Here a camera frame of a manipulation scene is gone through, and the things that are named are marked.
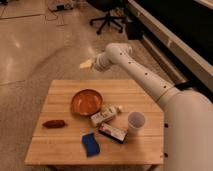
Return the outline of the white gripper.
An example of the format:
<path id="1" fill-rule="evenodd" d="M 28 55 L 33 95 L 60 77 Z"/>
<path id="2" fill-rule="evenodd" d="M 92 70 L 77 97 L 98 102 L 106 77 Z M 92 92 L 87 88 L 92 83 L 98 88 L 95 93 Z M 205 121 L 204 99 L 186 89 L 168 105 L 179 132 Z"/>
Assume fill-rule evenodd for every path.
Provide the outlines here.
<path id="1" fill-rule="evenodd" d="M 105 57 L 104 53 L 98 54 L 94 62 L 89 59 L 79 65 L 80 69 L 92 69 L 94 68 L 98 71 L 106 71 L 108 69 L 108 59 Z"/>

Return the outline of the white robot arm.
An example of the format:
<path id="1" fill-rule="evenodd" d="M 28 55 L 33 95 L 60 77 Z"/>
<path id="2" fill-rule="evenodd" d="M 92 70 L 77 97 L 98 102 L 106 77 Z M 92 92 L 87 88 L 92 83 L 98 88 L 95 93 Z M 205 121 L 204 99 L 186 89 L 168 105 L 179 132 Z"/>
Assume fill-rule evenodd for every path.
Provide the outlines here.
<path id="1" fill-rule="evenodd" d="M 164 112 L 164 171 L 213 171 L 213 102 L 193 90 L 179 90 L 131 56 L 127 43 L 110 43 L 80 64 L 100 72 L 125 70 Z"/>

